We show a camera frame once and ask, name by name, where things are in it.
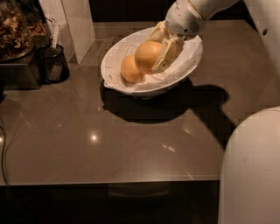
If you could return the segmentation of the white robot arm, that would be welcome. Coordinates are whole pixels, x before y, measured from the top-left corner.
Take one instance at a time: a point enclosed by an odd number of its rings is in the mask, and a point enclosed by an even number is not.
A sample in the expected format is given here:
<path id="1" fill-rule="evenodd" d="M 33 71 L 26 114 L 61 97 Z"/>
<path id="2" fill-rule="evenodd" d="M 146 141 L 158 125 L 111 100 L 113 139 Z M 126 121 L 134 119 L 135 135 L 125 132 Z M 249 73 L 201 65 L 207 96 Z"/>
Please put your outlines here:
<path id="1" fill-rule="evenodd" d="M 177 39 L 199 34 L 216 13 L 239 0 L 176 0 L 164 28 L 151 36 L 170 37 L 153 69 L 164 71 Z M 274 71 L 280 72 L 280 0 L 244 0 Z M 244 120 L 228 140 L 220 175 L 218 224 L 280 224 L 280 107 Z"/>

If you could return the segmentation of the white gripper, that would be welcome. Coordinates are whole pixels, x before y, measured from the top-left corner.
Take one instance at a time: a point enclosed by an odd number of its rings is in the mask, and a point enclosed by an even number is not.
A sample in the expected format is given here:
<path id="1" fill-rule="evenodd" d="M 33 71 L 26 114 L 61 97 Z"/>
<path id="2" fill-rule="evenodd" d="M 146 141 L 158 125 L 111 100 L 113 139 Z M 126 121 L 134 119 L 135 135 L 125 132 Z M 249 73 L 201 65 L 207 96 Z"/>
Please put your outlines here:
<path id="1" fill-rule="evenodd" d="M 176 0 L 167 11 L 165 20 L 158 22 L 146 39 L 162 42 L 152 71 L 164 72 L 183 51 L 184 41 L 181 38 L 192 39 L 205 28 L 206 22 L 190 0 Z M 169 33 L 181 38 L 169 38 Z"/>

